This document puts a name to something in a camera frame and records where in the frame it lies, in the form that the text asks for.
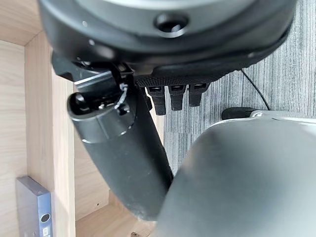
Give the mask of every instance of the wooden cabinet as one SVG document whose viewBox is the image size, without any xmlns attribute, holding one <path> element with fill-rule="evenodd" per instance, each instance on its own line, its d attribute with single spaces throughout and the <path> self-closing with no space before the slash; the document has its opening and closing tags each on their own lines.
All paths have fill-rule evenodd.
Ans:
<svg viewBox="0 0 316 237">
<path fill-rule="evenodd" d="M 35 0 L 0 2 L 0 236 L 17 237 L 16 177 L 52 192 L 55 237 L 147 237 L 111 193 L 66 111 L 73 84 L 55 75 Z M 163 138 L 163 118 L 153 117 Z"/>
</svg>

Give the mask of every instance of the black textured mesh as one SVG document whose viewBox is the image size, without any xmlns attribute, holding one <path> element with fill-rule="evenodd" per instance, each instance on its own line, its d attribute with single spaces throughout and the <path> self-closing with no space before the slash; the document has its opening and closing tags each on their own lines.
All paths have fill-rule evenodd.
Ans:
<svg viewBox="0 0 316 237">
<path fill-rule="evenodd" d="M 272 54 L 287 39 L 289 29 L 273 45 L 253 52 L 241 52 L 183 65 L 169 65 L 155 68 L 151 75 L 136 76 L 140 87 L 188 85 L 211 83 L 228 73 L 250 67 Z"/>
</svg>

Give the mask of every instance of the gray carpet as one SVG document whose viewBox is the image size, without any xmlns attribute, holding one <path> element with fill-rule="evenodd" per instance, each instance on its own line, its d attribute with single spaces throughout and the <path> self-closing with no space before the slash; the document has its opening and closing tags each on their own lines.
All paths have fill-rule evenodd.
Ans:
<svg viewBox="0 0 316 237">
<path fill-rule="evenodd" d="M 246 69 L 262 90 L 273 110 L 316 115 L 316 1 L 300 0 L 287 42 L 264 61 Z M 265 105 L 241 72 L 213 83 L 199 108 L 189 108 L 188 94 L 183 111 L 172 112 L 167 96 L 164 143 L 171 168 L 177 171 L 192 142 L 210 125 L 220 121 L 221 112 L 234 106 L 265 109 Z"/>
</svg>

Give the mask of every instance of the black cylinder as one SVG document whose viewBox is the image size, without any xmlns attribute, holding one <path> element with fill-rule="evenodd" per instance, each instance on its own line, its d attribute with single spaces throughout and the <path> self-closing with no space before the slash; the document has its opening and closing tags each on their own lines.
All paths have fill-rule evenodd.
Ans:
<svg viewBox="0 0 316 237">
<path fill-rule="evenodd" d="M 173 175 L 143 93 L 129 93 L 123 109 L 103 104 L 88 114 L 68 100 L 68 112 L 85 148 L 123 205 L 155 221 Z"/>
</svg>

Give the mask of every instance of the black cable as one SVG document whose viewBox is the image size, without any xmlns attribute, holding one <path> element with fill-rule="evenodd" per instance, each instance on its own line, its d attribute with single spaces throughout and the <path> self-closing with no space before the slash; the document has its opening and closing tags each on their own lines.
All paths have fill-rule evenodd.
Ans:
<svg viewBox="0 0 316 237">
<path fill-rule="evenodd" d="M 248 74 L 242 69 L 241 70 L 242 74 L 244 74 L 244 76 L 248 79 L 248 81 L 253 85 L 253 87 L 256 89 L 256 91 L 259 93 L 260 97 L 262 98 L 263 102 L 265 103 L 265 105 L 267 106 L 268 110 L 271 110 L 266 98 L 264 97 L 264 95 L 261 93 L 261 91 L 259 90 L 259 88 L 256 86 L 256 84 L 252 81 L 252 79 L 250 79 L 250 77 L 248 76 Z"/>
</svg>

